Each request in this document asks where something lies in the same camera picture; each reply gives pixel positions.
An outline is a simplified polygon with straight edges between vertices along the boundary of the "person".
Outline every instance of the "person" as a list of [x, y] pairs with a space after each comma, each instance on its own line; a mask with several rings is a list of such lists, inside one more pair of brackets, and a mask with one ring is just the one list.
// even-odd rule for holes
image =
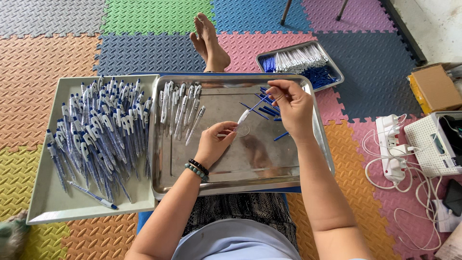
[[[218, 44], [213, 24], [202, 13], [195, 24], [199, 35], [190, 37], [207, 62], [206, 71], [223, 72], [229, 56]], [[313, 98], [293, 81], [272, 80], [268, 85], [267, 93], [297, 146], [303, 201], [320, 259], [372, 259], [314, 137]], [[209, 169], [235, 139], [235, 127], [236, 122], [226, 121], [203, 131], [194, 160]], [[125, 259], [300, 259], [295, 225], [280, 193], [198, 197], [200, 183], [193, 170], [183, 171]]]

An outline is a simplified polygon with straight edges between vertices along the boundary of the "metal leg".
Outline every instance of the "metal leg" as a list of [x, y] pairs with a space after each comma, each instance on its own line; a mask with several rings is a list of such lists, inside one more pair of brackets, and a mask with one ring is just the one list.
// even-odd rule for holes
[[339, 15], [337, 15], [337, 17], [335, 18], [336, 21], [340, 21], [340, 19], [342, 18], [343, 10], [345, 10], [347, 3], [348, 3], [348, 0], [343, 1], [343, 5], [342, 5], [342, 8], [340, 9]]
[[284, 10], [284, 13], [282, 14], [282, 19], [279, 22], [280, 25], [284, 25], [284, 23], [286, 22], [286, 16], [287, 16], [287, 13], [289, 12], [291, 3], [292, 3], [292, 0], [287, 0], [286, 8]]

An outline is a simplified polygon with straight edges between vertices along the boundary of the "woman's left hand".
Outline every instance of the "woman's left hand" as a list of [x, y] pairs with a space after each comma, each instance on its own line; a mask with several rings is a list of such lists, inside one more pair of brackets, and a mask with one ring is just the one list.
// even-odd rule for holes
[[203, 131], [194, 160], [209, 169], [236, 137], [236, 132], [233, 132], [235, 127], [237, 127], [236, 122], [225, 121]]

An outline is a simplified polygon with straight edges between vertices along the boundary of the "cardboard box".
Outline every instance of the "cardboard box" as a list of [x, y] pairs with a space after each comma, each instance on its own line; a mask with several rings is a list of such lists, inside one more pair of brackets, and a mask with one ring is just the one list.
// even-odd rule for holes
[[462, 97], [441, 64], [414, 71], [408, 78], [411, 89], [425, 114], [462, 108]]

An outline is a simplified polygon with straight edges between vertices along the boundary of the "bracelet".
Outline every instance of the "bracelet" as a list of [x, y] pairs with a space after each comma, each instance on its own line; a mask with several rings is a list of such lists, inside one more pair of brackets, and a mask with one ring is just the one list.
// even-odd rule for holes
[[194, 167], [194, 165], [186, 163], [184, 165], [184, 167], [190, 169], [191, 171], [193, 171], [195, 174], [197, 174], [199, 177], [201, 177], [203, 181], [207, 180], [207, 176], [203, 172], [201, 172], [198, 168]]
[[194, 159], [189, 159], [188, 161], [189, 161], [190, 164], [193, 164], [198, 169], [200, 169], [205, 175], [208, 175], [208, 170], [205, 169], [205, 167], [203, 167], [200, 163], [194, 161]]

